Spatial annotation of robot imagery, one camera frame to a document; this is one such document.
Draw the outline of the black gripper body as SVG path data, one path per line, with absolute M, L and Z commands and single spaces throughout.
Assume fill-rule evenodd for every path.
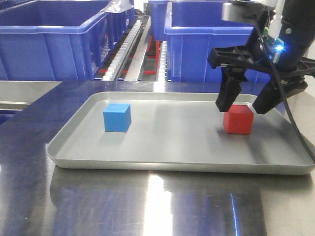
M 315 40 L 313 0 L 230 0 L 222 6 L 222 19 L 254 28 L 243 46 L 213 48 L 208 62 L 272 74 L 272 61 L 283 78 L 313 75 L 314 60 L 304 54 Z

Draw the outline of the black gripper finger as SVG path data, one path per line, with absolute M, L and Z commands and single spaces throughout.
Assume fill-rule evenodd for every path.
M 308 87 L 308 84 L 302 77 L 293 77 L 289 80 L 284 80 L 284 84 L 281 83 L 281 85 L 283 86 L 286 98 L 297 95 Z M 271 77 L 270 81 L 264 86 L 252 106 L 258 114 L 266 114 L 282 101 L 283 98 L 276 83 L 276 79 Z
M 241 83 L 247 82 L 246 69 L 232 66 L 221 67 L 221 86 L 216 106 L 220 112 L 229 111 L 237 96 L 241 92 Z

